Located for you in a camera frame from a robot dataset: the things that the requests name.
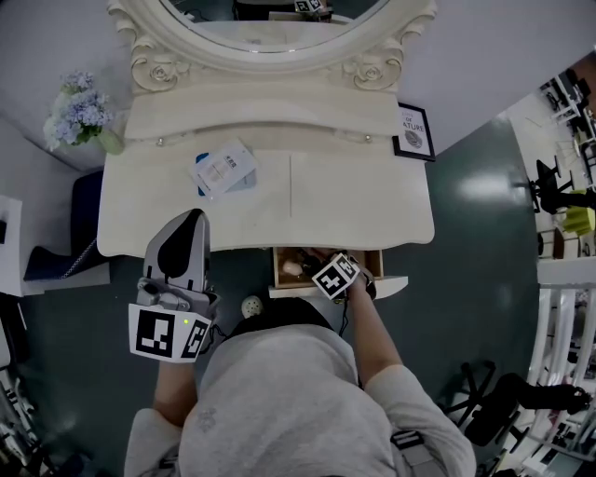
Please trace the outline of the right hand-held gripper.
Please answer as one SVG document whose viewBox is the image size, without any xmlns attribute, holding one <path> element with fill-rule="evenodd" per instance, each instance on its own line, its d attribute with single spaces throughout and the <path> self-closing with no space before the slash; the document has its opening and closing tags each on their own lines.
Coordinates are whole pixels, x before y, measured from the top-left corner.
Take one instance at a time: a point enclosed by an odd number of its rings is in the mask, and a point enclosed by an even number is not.
<svg viewBox="0 0 596 477">
<path fill-rule="evenodd" d="M 319 290 L 330 300 L 340 299 L 358 278 L 362 278 L 371 299 L 377 295 L 373 274 L 347 251 L 335 252 L 312 277 Z"/>
</svg>

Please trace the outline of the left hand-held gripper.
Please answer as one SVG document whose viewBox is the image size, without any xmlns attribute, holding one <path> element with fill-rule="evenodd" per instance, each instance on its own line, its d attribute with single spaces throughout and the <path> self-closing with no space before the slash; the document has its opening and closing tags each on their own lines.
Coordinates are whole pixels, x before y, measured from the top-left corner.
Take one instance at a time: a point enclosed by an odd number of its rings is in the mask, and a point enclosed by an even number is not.
<svg viewBox="0 0 596 477">
<path fill-rule="evenodd" d="M 210 222 L 202 210 L 170 220 L 149 242 L 129 305 L 129 351 L 169 363 L 194 363 L 215 321 L 219 296 L 206 289 Z"/>
</svg>

